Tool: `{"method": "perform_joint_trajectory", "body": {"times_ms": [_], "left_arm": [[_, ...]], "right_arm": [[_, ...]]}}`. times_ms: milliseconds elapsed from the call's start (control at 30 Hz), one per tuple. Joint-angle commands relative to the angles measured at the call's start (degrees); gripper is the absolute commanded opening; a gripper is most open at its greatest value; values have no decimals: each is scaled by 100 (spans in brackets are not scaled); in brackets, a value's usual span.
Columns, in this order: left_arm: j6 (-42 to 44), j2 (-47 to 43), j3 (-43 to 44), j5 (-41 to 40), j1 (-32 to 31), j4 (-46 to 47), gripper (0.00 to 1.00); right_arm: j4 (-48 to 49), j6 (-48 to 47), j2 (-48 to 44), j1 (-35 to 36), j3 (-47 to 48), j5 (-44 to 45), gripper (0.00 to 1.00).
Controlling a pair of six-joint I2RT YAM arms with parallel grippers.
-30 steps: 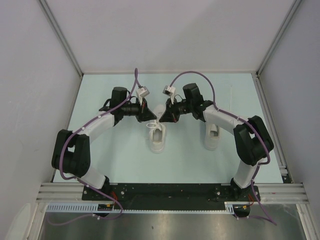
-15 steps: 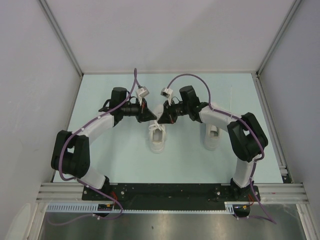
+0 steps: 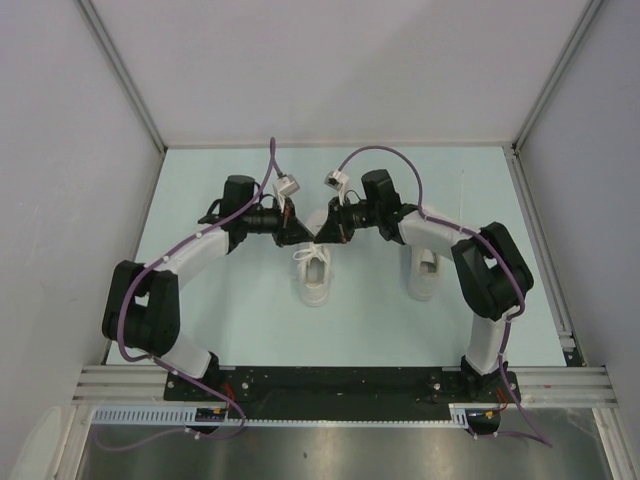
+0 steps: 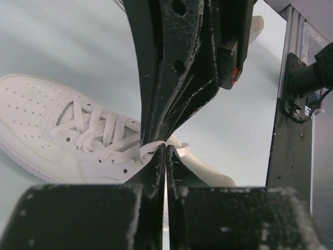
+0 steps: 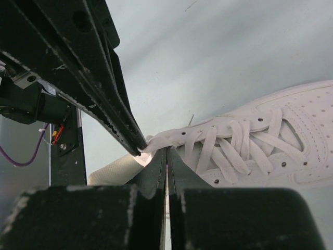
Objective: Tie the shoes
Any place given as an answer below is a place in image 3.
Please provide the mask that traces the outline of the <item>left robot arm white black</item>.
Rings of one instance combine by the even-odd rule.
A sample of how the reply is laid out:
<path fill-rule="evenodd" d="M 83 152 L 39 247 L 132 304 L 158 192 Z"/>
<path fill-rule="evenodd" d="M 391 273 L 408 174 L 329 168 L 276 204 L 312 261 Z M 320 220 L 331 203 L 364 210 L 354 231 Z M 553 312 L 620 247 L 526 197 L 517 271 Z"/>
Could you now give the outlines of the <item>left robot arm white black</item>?
<path fill-rule="evenodd" d="M 299 189 L 291 175 L 279 175 L 272 205 L 250 176 L 231 175 L 223 195 L 198 220 L 202 228 L 148 265 L 116 265 L 102 321 L 102 334 L 123 353 L 142 352 L 174 373 L 187 375 L 186 387 L 197 398 L 214 397 L 221 387 L 215 354 L 182 332 L 180 291 L 205 267 L 235 250 L 250 234 L 268 234 L 279 247 L 307 243 L 311 232 L 296 217 L 291 195 Z"/>

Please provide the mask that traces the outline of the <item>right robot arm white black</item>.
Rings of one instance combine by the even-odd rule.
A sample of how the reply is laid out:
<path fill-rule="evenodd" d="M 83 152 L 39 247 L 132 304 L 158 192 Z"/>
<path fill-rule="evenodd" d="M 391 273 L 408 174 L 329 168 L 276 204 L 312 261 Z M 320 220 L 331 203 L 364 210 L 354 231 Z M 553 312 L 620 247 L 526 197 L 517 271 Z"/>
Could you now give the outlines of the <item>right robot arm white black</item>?
<path fill-rule="evenodd" d="M 436 262 L 453 262 L 463 298 L 473 313 L 471 338 L 461 359 L 461 388 L 484 401 L 507 380 L 506 349 L 511 324 L 525 308 L 533 275 L 507 228 L 493 222 L 478 231 L 456 224 L 422 205 L 401 201 L 389 173 L 373 170 L 362 178 L 365 197 L 347 200 L 347 176 L 330 172 L 325 183 L 337 191 L 315 239 L 346 244 L 360 229 L 377 228 L 386 241 L 405 245 L 413 255 L 412 284 L 425 297 L 436 274 L 420 270 L 429 252 Z"/>

